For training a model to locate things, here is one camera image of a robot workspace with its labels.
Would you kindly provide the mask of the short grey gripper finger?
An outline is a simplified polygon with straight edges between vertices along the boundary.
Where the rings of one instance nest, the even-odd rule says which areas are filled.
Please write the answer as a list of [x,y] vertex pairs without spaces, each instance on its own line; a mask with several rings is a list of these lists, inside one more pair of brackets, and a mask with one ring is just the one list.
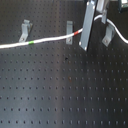
[[102,22],[106,23],[107,19],[107,8],[109,0],[98,0],[96,10],[102,14]]

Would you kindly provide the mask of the long grey gripper finger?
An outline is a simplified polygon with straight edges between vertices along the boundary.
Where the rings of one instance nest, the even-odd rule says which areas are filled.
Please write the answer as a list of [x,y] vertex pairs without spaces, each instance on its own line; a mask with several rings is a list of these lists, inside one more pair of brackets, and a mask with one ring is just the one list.
[[81,38],[79,42],[79,46],[84,50],[87,50],[92,23],[94,19],[95,7],[96,7],[97,0],[89,0],[86,6],[86,12],[83,22],[83,30],[81,33]]

